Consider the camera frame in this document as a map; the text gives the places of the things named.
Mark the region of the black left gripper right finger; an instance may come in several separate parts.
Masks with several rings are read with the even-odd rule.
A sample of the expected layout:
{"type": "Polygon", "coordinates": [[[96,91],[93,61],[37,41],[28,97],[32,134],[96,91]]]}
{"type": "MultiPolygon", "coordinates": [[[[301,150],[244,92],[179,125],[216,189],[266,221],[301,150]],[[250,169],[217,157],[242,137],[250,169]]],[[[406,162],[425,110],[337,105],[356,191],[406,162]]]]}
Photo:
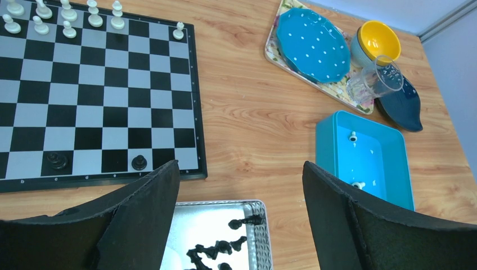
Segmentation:
{"type": "Polygon", "coordinates": [[[306,161],[303,192],[321,269],[475,269],[476,225],[411,211],[306,161]]]}

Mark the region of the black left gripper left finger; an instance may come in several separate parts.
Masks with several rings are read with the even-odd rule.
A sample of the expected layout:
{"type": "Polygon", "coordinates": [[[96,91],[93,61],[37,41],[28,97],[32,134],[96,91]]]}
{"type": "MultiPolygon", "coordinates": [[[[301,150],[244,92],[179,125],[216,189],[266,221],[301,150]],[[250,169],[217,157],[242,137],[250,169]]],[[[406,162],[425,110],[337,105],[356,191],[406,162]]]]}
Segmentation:
{"type": "Polygon", "coordinates": [[[53,216],[1,221],[2,269],[159,269],[180,185],[169,161],[53,216]]]}

